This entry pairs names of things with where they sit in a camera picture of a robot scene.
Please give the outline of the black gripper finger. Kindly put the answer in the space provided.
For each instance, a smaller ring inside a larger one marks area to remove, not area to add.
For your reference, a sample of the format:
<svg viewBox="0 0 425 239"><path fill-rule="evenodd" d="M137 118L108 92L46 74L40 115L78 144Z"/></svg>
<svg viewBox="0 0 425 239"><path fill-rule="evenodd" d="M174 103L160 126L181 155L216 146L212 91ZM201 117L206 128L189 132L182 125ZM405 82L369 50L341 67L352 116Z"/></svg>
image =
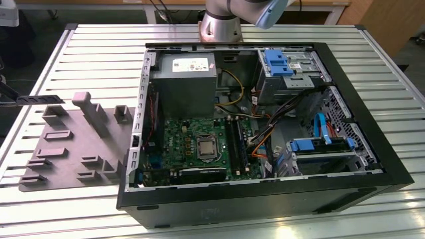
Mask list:
<svg viewBox="0 0 425 239"><path fill-rule="evenodd" d="M1 102L1 107L17 107L17 99L20 97L18 92L10 88L5 83L0 83L0 94L8 97L12 101L10 102Z"/></svg>

